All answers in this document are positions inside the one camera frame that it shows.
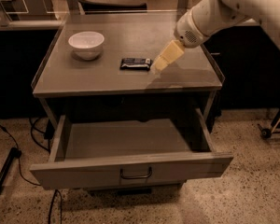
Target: gray table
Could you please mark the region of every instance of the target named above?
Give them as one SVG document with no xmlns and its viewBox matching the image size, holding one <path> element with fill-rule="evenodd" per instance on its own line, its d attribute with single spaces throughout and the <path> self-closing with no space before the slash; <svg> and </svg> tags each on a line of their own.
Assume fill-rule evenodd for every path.
<svg viewBox="0 0 280 224">
<path fill-rule="evenodd" d="M 167 11 L 67 19 L 33 82 L 56 128 L 49 162 L 31 167 L 45 189 L 143 187 L 223 174 L 232 156 L 216 152 L 205 125 L 223 81 L 209 54 L 186 49 L 160 74 L 119 70 L 124 57 L 154 59 L 174 38 L 177 18 Z M 105 36 L 104 52 L 83 61 L 67 40 L 89 30 Z M 119 102 L 110 105 L 108 97 Z"/>
</svg>

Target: chair wheel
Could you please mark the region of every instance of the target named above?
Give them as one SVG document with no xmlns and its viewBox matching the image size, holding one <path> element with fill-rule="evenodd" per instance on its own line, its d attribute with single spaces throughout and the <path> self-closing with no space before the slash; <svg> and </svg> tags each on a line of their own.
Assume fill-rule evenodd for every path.
<svg viewBox="0 0 280 224">
<path fill-rule="evenodd" d="M 271 138 L 272 132 L 269 129 L 262 129 L 261 131 L 261 137 L 262 138 Z"/>
</svg>

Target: drawer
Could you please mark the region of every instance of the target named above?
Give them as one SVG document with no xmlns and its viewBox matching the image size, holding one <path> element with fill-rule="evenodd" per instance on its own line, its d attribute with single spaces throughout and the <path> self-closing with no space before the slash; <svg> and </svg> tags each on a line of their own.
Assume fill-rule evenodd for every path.
<svg viewBox="0 0 280 224">
<path fill-rule="evenodd" d="M 63 115 L 49 161 L 30 170 L 44 189 L 120 189 L 222 176 L 232 155 L 216 152 L 198 107 L 180 115 L 95 122 Z"/>
</svg>

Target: speckled floor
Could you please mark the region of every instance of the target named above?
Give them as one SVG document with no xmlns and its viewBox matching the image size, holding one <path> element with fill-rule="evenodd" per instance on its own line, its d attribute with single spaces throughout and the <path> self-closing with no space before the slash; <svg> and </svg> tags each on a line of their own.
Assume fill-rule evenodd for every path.
<svg viewBox="0 0 280 224">
<path fill-rule="evenodd" d="M 62 189 L 63 223 L 278 223 L 280 224 L 280 134 L 263 140 L 258 124 L 269 127 L 276 110 L 223 110 L 211 134 L 217 151 L 234 159 L 221 178 L 189 180 L 153 188 L 150 194 L 119 195 L 115 191 Z M 21 171 L 46 162 L 49 154 L 30 137 L 28 119 L 4 119 L 21 151 Z M 46 119 L 39 128 L 44 129 Z M 35 132 L 45 146 L 46 141 Z M 14 142 L 0 129 L 0 169 Z M 53 190 L 24 181 L 14 161 L 0 194 L 0 223 L 47 223 Z M 60 223 L 57 196 L 51 223 Z"/>
</svg>

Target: bowl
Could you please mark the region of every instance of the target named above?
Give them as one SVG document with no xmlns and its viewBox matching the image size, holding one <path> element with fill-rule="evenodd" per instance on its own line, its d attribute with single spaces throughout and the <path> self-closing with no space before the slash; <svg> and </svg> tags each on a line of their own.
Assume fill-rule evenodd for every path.
<svg viewBox="0 0 280 224">
<path fill-rule="evenodd" d="M 105 38 L 97 32 L 81 32 L 72 35 L 68 44 L 73 52 L 84 60 L 93 60 L 103 51 Z"/>
</svg>

